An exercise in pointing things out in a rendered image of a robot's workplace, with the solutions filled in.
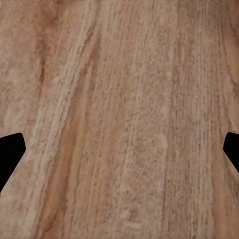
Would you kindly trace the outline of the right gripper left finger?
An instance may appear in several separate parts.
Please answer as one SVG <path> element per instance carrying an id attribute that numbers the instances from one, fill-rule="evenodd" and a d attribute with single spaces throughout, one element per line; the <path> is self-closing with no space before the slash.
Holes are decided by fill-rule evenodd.
<path id="1" fill-rule="evenodd" d="M 21 132 L 0 138 L 0 192 L 26 152 Z"/>

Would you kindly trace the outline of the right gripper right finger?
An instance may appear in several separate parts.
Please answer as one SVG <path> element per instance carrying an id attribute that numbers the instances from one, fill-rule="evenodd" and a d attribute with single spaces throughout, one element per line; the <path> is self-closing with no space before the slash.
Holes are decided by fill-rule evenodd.
<path id="1" fill-rule="evenodd" d="M 239 134 L 228 132 L 223 150 L 239 172 Z"/>

